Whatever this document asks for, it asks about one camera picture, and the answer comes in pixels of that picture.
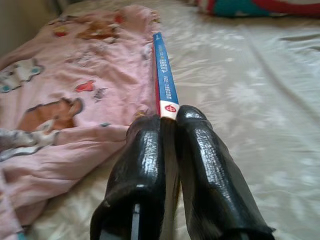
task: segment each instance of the bed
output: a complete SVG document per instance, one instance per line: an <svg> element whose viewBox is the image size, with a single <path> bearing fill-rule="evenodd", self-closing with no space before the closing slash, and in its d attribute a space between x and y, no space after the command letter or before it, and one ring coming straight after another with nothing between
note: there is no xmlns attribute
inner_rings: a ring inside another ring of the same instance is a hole
<svg viewBox="0 0 320 240"><path fill-rule="evenodd" d="M219 18L180 0L84 1L64 15L130 4L158 11L179 102L207 115L276 239L318 239L320 20ZM27 239L88 240L116 159L51 199ZM181 197L176 222L176 239L189 239Z"/></svg>

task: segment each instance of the blanket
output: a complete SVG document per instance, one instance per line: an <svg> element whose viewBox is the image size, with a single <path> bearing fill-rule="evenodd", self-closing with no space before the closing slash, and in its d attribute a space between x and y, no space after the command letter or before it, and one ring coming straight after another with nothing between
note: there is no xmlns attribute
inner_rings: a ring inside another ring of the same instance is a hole
<svg viewBox="0 0 320 240"><path fill-rule="evenodd" d="M157 14L60 17L0 59L0 239L23 238L48 199L67 192L154 111Z"/></svg>

